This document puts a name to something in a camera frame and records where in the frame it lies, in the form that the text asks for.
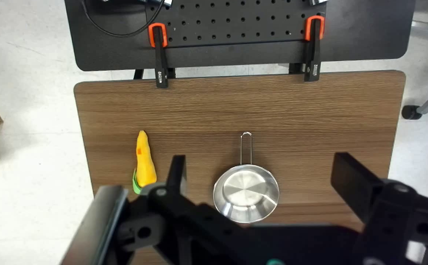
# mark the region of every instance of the white tile floor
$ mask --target white tile floor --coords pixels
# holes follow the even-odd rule
[[[428,0],[418,1],[414,18],[428,22]],[[323,64],[324,72],[378,69],[405,72],[403,103],[428,98],[428,40],[417,36],[400,59]],[[286,71],[250,65],[184,68],[177,75]],[[78,69],[63,0],[0,0],[0,265],[59,262],[92,199],[73,87],[132,77],[133,71]],[[428,196],[428,114],[400,119],[389,177]]]

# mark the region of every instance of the metal pan handle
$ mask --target metal pan handle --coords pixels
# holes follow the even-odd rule
[[[250,136],[250,164],[253,164],[253,135],[251,132],[246,131],[240,136],[240,164],[243,164],[243,137],[244,135]]]

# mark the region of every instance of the caster wheel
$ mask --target caster wheel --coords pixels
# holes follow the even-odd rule
[[[417,112],[417,108],[420,106],[415,105],[405,105],[402,108],[402,117],[406,120],[418,120],[421,118],[422,114]]]

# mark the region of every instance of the black pegboard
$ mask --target black pegboard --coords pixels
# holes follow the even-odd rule
[[[147,18],[155,9],[147,6]],[[302,40],[306,18],[325,10],[308,0],[173,0],[156,22],[166,25],[169,47],[286,42]]]

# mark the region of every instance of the wood grain surface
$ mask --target wood grain surface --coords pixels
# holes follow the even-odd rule
[[[169,89],[156,89],[154,80],[83,82],[75,98],[94,192],[119,184],[135,198],[136,138],[145,130],[158,180],[173,155],[185,154],[187,197],[212,204],[215,181],[239,164],[240,135],[250,131],[254,164],[280,188],[264,222],[360,229],[330,186],[333,154],[347,151],[387,177],[404,83],[399,71],[321,74],[310,83],[301,75],[182,78]],[[140,256],[161,262],[150,250]]]

